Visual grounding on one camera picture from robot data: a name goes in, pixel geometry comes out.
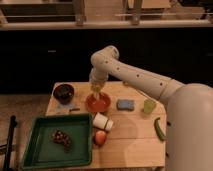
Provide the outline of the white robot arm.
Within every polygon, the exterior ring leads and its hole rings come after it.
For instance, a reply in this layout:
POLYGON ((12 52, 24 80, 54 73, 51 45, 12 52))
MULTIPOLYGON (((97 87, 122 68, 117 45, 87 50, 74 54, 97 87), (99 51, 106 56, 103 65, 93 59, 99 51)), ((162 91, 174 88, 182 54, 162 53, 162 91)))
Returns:
POLYGON ((112 75, 164 105, 165 171, 213 171, 213 88, 184 84, 118 58, 114 46, 93 53, 90 82, 103 84, 112 75))

